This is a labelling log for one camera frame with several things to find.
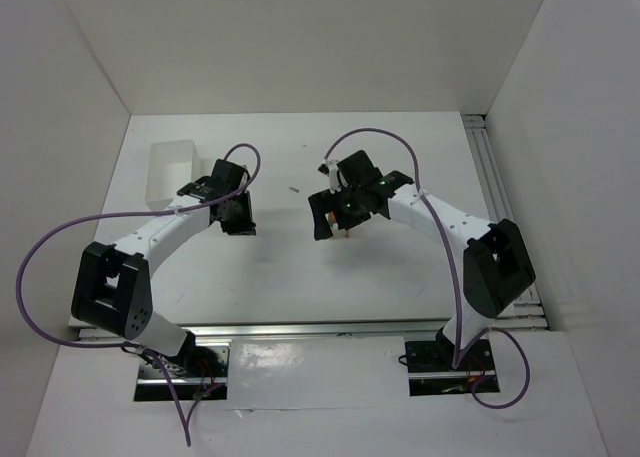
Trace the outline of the white perforated box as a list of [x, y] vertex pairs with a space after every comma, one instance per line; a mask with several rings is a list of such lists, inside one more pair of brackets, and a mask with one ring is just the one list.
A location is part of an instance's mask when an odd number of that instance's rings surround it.
[[177, 191], [200, 176], [200, 157], [193, 140], [150, 146], [145, 203], [151, 211], [164, 210]]

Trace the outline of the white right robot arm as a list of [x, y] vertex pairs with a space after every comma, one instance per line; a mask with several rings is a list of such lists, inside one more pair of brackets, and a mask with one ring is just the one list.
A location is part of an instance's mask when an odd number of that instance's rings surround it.
[[492, 222], [444, 202], [421, 188], [417, 175], [383, 174], [359, 150], [318, 168], [329, 187], [308, 199], [317, 241], [351, 230], [374, 215], [404, 224], [442, 244], [454, 287], [454, 315], [439, 331], [453, 367], [482, 333], [536, 279], [519, 227]]

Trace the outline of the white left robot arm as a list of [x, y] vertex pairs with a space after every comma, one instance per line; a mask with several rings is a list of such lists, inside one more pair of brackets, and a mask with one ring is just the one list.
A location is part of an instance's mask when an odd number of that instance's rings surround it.
[[249, 174], [244, 166], [218, 159], [210, 175], [177, 191], [166, 207], [138, 230], [111, 244], [93, 242], [82, 253], [72, 317], [152, 350], [181, 376], [202, 370], [220, 376], [225, 367], [215, 351], [153, 309], [151, 279], [190, 238], [219, 223], [228, 235], [254, 235], [250, 193], [238, 190]]

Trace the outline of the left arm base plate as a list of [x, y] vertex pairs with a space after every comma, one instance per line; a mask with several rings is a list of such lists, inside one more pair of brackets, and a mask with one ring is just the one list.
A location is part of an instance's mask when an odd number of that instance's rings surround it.
[[[197, 398], [203, 398], [205, 401], [227, 399], [230, 343], [210, 341], [205, 342], [203, 347], [214, 354], [216, 359], [208, 360], [206, 363], [200, 360], [192, 370], [185, 370], [166, 357], [158, 356], [181, 402], [192, 402]], [[144, 354], [139, 362], [133, 400], [168, 402], [172, 399], [171, 390], [158, 362]]]

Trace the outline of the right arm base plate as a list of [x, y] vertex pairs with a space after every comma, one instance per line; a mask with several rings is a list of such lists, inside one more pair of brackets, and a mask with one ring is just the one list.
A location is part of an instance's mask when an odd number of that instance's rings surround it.
[[500, 390], [487, 340], [475, 343], [456, 369], [442, 358], [435, 340], [407, 341], [398, 362], [408, 371], [411, 396], [469, 394], [474, 385], [477, 393]]

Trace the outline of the aluminium rail front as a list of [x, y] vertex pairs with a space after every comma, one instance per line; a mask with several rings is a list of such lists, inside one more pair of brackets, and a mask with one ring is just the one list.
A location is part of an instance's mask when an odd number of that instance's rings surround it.
[[445, 324], [442, 320], [380, 320], [344, 322], [272, 323], [246, 325], [195, 325], [185, 330], [197, 338], [319, 338], [360, 337], [386, 334], [435, 333]]

